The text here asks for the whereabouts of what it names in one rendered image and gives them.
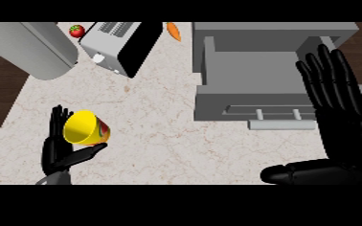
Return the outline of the yellow cup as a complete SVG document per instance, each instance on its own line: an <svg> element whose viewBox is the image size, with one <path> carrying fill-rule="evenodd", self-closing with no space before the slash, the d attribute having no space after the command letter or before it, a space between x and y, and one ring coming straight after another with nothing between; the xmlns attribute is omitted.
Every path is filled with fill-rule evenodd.
<svg viewBox="0 0 362 226"><path fill-rule="evenodd" d="M68 143L95 146L108 142L111 129L91 110L80 110L65 122L62 135Z"/></svg>

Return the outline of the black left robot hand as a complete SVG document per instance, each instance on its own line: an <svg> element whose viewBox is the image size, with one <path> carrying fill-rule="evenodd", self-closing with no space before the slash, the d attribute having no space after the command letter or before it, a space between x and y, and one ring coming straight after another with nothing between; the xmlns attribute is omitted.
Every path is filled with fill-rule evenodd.
<svg viewBox="0 0 362 226"><path fill-rule="evenodd" d="M49 137L43 144L42 168L46 175L68 170L79 163L91 160L96 153L108 146L107 143L96 144L80 150L65 140L62 135L64 125L74 115L62 105L58 105L51 112Z"/></svg>

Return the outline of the grey cylindrical appliance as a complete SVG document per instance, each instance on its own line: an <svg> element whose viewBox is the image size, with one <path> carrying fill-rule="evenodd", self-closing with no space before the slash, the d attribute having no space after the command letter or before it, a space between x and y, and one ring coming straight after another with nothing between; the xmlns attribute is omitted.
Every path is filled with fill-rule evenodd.
<svg viewBox="0 0 362 226"><path fill-rule="evenodd" d="M36 79L68 73L79 49L54 22L0 22L0 57Z"/></svg>

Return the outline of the red tomato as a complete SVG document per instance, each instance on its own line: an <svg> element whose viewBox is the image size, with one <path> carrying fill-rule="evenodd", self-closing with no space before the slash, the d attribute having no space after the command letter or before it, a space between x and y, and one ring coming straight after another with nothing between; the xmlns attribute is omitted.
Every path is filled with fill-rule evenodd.
<svg viewBox="0 0 362 226"><path fill-rule="evenodd" d="M83 35L85 35L85 27L83 27L82 25L74 25L74 26L70 28L70 35L71 35L71 37L74 37L74 38L83 37Z"/></svg>

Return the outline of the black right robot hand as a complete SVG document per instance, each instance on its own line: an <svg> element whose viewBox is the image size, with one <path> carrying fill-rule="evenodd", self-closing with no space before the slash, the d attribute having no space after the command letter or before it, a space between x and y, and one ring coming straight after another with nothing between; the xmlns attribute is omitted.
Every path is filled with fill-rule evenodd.
<svg viewBox="0 0 362 226"><path fill-rule="evenodd" d="M327 159L265 168L260 179L275 185L362 186L362 92L346 56L318 45L318 56L296 62L308 94Z"/></svg>

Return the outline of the grey open drawer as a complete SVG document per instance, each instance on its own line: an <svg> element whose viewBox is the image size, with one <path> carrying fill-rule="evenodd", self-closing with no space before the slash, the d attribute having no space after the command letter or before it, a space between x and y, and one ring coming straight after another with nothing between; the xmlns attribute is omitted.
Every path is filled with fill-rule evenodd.
<svg viewBox="0 0 362 226"><path fill-rule="evenodd" d="M215 38L204 39L203 84L197 86L194 119L247 121L262 113L268 120L291 120L294 111L314 118L314 105L296 62L317 52L320 36L294 52L221 52Z"/></svg>

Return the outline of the grey drawer cabinet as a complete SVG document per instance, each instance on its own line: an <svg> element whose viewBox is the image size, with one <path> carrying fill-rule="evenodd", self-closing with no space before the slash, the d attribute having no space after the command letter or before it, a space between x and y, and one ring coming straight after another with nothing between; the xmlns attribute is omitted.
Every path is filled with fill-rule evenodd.
<svg viewBox="0 0 362 226"><path fill-rule="evenodd" d="M354 22L194 22L192 71L201 72L207 37L219 52L296 52L311 37L328 36L340 47L358 31Z"/></svg>

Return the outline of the white toaster oven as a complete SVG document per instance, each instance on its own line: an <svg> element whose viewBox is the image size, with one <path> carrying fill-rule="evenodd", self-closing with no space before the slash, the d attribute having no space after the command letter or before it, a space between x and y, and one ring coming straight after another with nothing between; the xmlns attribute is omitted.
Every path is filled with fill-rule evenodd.
<svg viewBox="0 0 362 226"><path fill-rule="evenodd" d="M133 79L161 33L161 22L95 22L79 42L93 62Z"/></svg>

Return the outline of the orange carrot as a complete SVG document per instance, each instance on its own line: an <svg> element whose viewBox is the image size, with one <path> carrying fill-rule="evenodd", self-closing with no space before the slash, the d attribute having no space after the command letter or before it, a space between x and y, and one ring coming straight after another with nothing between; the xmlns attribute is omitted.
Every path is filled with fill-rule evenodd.
<svg viewBox="0 0 362 226"><path fill-rule="evenodd" d="M179 31L179 28L176 26L176 24L173 22L167 22L167 31L170 36L179 41L182 42L182 34Z"/></svg>

